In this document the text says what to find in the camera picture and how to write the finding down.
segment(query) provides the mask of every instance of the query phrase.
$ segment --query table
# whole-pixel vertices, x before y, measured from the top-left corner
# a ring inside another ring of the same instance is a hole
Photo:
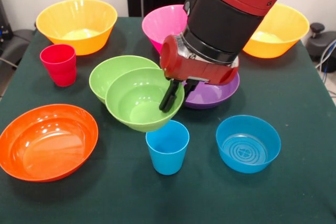
[[[189,129],[182,169],[162,176],[152,167],[145,134],[114,119],[88,86],[91,70],[118,55],[158,61],[140,18],[118,18],[106,46],[78,57],[78,80],[55,86],[39,61],[50,42],[40,33],[28,47],[0,102],[0,131],[35,107],[68,103],[89,111],[98,144],[75,173],[29,183],[0,171],[1,223],[335,223],[336,108],[302,45],[277,59],[242,54],[240,87],[219,107],[183,108],[174,117]],[[258,116],[278,131],[278,158],[257,174],[240,174],[221,160],[219,123]]]

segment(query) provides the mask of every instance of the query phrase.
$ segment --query plastic bowl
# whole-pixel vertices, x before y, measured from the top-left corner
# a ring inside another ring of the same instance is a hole
[[[281,149],[277,131],[264,120],[250,115],[224,120],[217,128],[216,140],[224,163],[241,173],[265,169]]]
[[[187,25],[188,16],[183,5],[168,5],[148,13],[142,21],[142,30],[160,53],[168,35],[180,34]]]
[[[67,104],[38,107],[0,135],[0,166],[22,180],[58,180],[85,162],[97,139],[97,123],[84,109]]]
[[[124,55],[105,60],[90,74],[89,84],[93,93],[105,104],[107,90],[119,76],[139,68],[160,68],[155,62],[140,56]]]
[[[74,47],[76,55],[101,49],[117,21],[117,11],[99,0],[66,0],[44,9],[36,19],[37,29],[54,44]]]
[[[115,80],[106,94],[108,111],[121,123],[141,131],[156,131],[179,110],[184,100],[180,84],[172,108],[164,113],[159,105],[170,82],[161,69],[141,68],[127,72]]]
[[[299,11],[276,3],[265,16],[244,51],[258,58],[283,55],[309,31],[309,22]]]
[[[191,92],[184,105],[191,109],[203,110],[220,105],[231,97],[239,87],[239,74],[227,85],[217,86],[199,82],[196,89]]]

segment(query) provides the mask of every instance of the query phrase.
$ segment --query pink bowl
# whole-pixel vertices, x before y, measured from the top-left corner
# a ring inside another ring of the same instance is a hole
[[[168,35],[178,35],[187,25],[188,16],[183,5],[168,5],[148,13],[142,21],[142,30],[160,53]]]

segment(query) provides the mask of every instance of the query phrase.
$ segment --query cable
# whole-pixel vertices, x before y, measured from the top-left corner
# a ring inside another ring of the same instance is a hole
[[[336,93],[334,91],[328,90],[328,92],[336,95]]]
[[[323,51],[322,56],[321,56],[321,60],[320,63],[317,64],[315,66],[315,68],[320,68],[320,72],[322,72],[322,64],[329,59],[329,57],[331,56],[332,52],[334,51],[334,49],[336,48],[336,39],[334,39]]]
[[[30,41],[29,41],[28,39],[26,39],[25,37],[21,37],[21,36],[16,35],[16,34],[13,34],[13,36],[14,36],[14,37],[18,37],[18,38],[20,38],[20,39],[23,39],[23,40],[27,41],[28,43],[30,43]]]
[[[3,58],[1,58],[1,57],[0,57],[0,60],[2,60],[3,62],[5,62],[5,63],[7,63],[7,64],[9,64],[9,65],[11,65],[11,66],[14,67],[14,68],[17,68],[17,67],[18,67],[18,66],[15,65],[14,63],[11,63],[10,61],[5,60],[5,59],[3,59]]]
[[[326,67],[324,68],[324,75],[323,75],[323,78],[322,78],[324,84],[327,81],[327,74],[328,74],[327,73],[327,67],[328,67],[328,63],[326,65]]]

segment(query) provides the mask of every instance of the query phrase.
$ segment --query red cup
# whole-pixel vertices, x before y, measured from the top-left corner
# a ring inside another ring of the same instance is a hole
[[[57,44],[43,49],[40,59],[57,86],[66,87],[76,80],[76,52],[70,45]]]

